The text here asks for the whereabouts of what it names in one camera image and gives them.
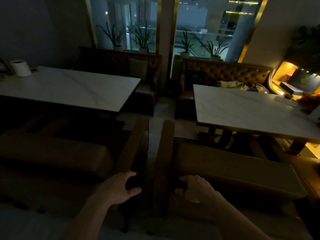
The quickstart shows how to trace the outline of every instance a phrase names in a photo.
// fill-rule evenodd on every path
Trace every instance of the white marble table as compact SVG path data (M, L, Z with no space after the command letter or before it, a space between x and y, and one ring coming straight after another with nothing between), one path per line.
M139 78L39 66L28 77L0 81L0 95L118 113Z
M199 125L320 143L320 128L298 104L275 94L193 85Z

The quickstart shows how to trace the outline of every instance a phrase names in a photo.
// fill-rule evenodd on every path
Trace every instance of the gold metal trim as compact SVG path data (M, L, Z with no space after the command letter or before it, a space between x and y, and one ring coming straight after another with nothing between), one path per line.
M176 27L177 27L177 16L178 16L178 8L179 8L179 1L174 0L174 8L173 8L173 16L172 16L172 23L171 23L171 35L170 35L170 47L169 47L169 61L168 61L168 71L167 71L167 79L166 85L168 85L168 80L170 79L171 74L171 67L172 67L172 56L174 53L174 37L176 35Z
M263 11L266 8L267 2L268 2L268 0L262 0L262 3L261 3L261 6L259 8L259 11L258 11L258 14L256 16L256 19L254 20L254 24L253 24L252 28L250 29L250 32L249 32L248 37L247 37L247 40L245 42L245 45L244 45L243 50L241 52L241 55L239 57L239 60L238 60L239 63L241 63L243 61L243 59L244 59L244 57L246 55L246 52L248 50L248 46L249 46L250 41L251 41L251 39L252 39L252 37L254 35L254 31L256 30L256 28L257 28L257 26L259 24L259 21L261 19Z
M160 44L160 20L161 20L161 7L162 0L158 0L158 9L157 9L157 30L155 33L155 53L159 54L159 44Z
M87 24L88 24L92 47L98 48L98 39L97 39L96 33L94 31L94 22L92 21L91 3L90 3L90 0L83 0L83 2L86 7L86 20L87 20Z

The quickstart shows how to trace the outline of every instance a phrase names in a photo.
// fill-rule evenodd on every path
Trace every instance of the left hand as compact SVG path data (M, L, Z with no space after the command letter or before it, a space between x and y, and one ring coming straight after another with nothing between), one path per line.
M108 202L110 205L117 205L127 201L142 191L141 188L126 190L127 180L136 174L136 172L128 171L113 175L100 185L95 196Z

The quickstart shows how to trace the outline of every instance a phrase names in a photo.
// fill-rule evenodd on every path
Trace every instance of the white flower pot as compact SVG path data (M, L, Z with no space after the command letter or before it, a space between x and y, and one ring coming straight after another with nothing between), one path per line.
M122 45L120 46L113 46L114 51L123 51Z
M180 52L181 59L188 59L190 57L190 52Z
M221 56L210 56L210 60L220 61Z
M139 48L139 53L147 54L148 53L148 48Z

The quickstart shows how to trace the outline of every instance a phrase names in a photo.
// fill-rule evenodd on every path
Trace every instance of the pillow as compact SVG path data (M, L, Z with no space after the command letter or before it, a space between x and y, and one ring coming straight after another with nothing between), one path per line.
M202 85L205 76L206 73L203 71L192 71L187 69L184 72L185 90L193 90L194 84Z
M129 76L146 80L148 61L129 58Z

